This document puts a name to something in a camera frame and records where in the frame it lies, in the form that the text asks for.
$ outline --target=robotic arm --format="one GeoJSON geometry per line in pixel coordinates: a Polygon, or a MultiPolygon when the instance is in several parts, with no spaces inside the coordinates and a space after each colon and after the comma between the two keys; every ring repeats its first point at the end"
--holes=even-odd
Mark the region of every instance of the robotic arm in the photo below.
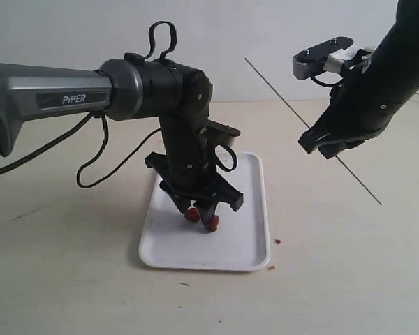
{"type": "Polygon", "coordinates": [[[419,90],[419,0],[399,0],[397,21],[374,51],[338,37],[293,57],[297,79],[332,87],[330,106],[299,143],[332,158],[380,135],[395,113],[419,90]],[[316,76],[339,74],[336,84],[316,76]]]}
{"type": "Polygon", "coordinates": [[[234,170],[230,145],[240,132],[208,119],[212,84],[204,72],[166,59],[176,38],[171,23],[157,22],[149,29],[151,49],[146,57],[128,53],[96,71],[0,64],[0,155],[11,153],[25,121],[83,112],[91,112],[89,118],[118,121],[158,117],[166,155],[150,154],[147,167],[163,178],[160,187],[180,212],[194,201],[203,225],[216,230],[218,203],[237,211],[243,194],[217,173],[217,166],[230,169],[221,164],[215,148],[227,149],[234,170]],[[170,47],[159,59],[147,61],[160,24],[170,27],[170,47]]]}

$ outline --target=white wall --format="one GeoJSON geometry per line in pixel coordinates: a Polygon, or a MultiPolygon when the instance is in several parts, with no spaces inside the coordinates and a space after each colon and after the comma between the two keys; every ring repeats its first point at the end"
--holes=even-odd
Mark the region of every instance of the white wall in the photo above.
{"type": "MultiPolygon", "coordinates": [[[[293,78],[291,57],[338,35],[376,45],[394,23],[396,5],[397,0],[0,0],[0,61],[95,69],[125,51],[147,53],[149,25],[170,20],[179,34],[173,59],[202,68],[214,83],[215,100],[276,99],[244,57],[287,98],[326,98],[325,89],[293,78]]],[[[160,32],[166,37],[166,28],[160,32]]]]}

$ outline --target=white tray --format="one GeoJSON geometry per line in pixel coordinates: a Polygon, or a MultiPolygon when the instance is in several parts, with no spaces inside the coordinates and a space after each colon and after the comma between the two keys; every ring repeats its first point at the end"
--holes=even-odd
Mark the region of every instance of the white tray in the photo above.
{"type": "MultiPolygon", "coordinates": [[[[229,155],[219,157],[231,164],[229,155]]],[[[256,271],[267,265],[270,237],[262,162],[255,154],[237,157],[235,171],[220,173],[243,192],[244,204],[237,213],[228,204],[219,204],[219,226],[213,233],[200,221],[188,222],[159,188],[161,178],[157,178],[138,249],[146,265],[220,271],[256,271]]]]}

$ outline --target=white tabletop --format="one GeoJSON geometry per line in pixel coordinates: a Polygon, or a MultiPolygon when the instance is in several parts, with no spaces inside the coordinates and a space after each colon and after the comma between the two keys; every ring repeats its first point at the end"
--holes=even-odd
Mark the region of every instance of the white tabletop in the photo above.
{"type": "MultiPolygon", "coordinates": [[[[292,104],[313,123],[327,102],[292,104]]],[[[336,160],[305,154],[304,125],[283,103],[214,103],[211,115],[242,131],[236,150],[263,159],[271,237],[282,240],[272,245],[276,269],[144,266],[138,242],[154,175],[143,158],[162,151],[161,138],[81,190],[75,172],[101,145],[96,120],[0,177],[0,334],[419,334],[419,102],[379,139],[341,155],[382,207],[336,160]]],[[[7,161],[79,118],[25,124],[7,161]]],[[[86,180],[157,126],[111,122],[108,150],[86,180]]]]}

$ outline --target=plastic tray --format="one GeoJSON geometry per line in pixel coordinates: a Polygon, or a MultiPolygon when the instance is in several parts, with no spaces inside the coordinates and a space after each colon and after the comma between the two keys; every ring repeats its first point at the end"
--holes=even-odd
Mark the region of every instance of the plastic tray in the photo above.
{"type": "MultiPolygon", "coordinates": [[[[267,265],[270,236],[262,162],[255,154],[237,157],[237,169],[221,174],[243,192],[244,204],[237,213],[219,204],[219,227],[213,233],[200,221],[188,222],[159,188],[161,179],[157,178],[138,250],[146,265],[220,271],[256,271],[267,265]]],[[[228,155],[219,158],[230,164],[228,155]]]]}

